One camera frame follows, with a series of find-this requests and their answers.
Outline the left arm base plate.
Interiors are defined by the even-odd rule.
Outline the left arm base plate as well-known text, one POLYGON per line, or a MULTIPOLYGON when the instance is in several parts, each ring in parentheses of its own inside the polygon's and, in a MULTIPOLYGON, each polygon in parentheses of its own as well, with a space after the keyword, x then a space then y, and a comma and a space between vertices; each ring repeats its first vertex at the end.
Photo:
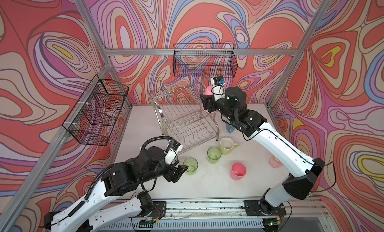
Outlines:
POLYGON ((166 215, 167 202, 166 201, 153 201, 153 206, 144 209, 140 214, 134 218, 152 218, 161 219, 166 215))

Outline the light green ceramic mug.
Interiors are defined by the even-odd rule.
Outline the light green ceramic mug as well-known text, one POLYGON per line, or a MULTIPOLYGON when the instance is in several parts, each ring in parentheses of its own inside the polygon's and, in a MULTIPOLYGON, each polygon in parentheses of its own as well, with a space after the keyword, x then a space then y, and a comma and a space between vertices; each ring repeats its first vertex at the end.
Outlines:
POLYGON ((222 138, 220 140, 220 150, 223 155, 228 155, 233 150, 238 148, 239 144, 234 142, 231 138, 222 138))

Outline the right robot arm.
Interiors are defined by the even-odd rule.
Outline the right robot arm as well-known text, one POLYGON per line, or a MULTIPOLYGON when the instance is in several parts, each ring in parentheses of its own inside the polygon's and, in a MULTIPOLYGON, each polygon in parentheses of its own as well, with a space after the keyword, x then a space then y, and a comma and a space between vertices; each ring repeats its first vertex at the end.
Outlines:
POLYGON ((326 165, 321 158, 314 159, 301 152, 264 116, 248 109, 246 94, 239 87, 202 94, 200 99, 204 110, 218 111, 223 122, 240 131, 245 140, 255 140, 264 146, 289 170, 286 179, 269 188, 259 200, 261 213, 270 215, 282 203, 290 199, 304 200, 309 195, 326 165))

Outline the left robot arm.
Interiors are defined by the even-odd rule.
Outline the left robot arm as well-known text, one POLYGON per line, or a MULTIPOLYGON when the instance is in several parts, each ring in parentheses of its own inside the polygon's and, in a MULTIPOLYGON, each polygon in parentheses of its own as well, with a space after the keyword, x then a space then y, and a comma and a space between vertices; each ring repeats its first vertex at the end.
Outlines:
POLYGON ((136 190, 158 177, 176 183, 188 169, 177 160, 182 148, 180 144, 167 150, 142 148, 135 158, 107 166, 73 205, 47 213, 42 228, 51 232, 97 232, 125 218, 142 218, 144 225, 158 222, 166 214, 166 203, 155 204, 148 189, 140 193, 136 190))

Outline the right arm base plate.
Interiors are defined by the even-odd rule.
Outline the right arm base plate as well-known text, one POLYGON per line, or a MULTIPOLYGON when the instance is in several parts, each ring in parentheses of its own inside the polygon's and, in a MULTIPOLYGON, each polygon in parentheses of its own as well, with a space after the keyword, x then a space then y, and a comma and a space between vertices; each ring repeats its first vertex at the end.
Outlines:
POLYGON ((283 217, 287 214, 283 204, 272 207, 264 200, 261 202, 259 200, 245 200, 244 205, 240 208, 246 211, 247 216, 283 217))

